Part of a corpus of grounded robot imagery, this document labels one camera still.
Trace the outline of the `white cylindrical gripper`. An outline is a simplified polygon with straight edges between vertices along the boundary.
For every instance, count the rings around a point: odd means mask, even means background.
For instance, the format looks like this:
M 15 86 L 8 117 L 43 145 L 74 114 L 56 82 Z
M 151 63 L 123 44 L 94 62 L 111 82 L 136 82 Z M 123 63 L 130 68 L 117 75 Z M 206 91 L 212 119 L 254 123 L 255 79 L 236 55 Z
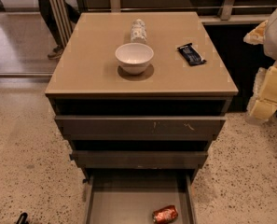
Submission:
M 250 45 L 264 43 L 267 21 L 261 22 L 246 34 L 243 41 Z M 267 121 L 277 111 L 277 61 L 268 69 L 259 68 L 249 101 L 249 115 Z

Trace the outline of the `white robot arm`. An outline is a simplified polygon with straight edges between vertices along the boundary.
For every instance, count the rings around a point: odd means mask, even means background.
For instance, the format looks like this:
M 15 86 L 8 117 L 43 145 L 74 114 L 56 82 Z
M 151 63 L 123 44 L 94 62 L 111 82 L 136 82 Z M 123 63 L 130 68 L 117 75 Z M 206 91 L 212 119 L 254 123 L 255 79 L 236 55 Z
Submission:
M 247 106 L 248 120 L 263 123 L 277 111 L 277 8 L 266 21 L 249 32 L 243 41 L 251 45 L 262 45 L 264 54 L 274 60 L 268 69 L 258 69 L 253 96 Z

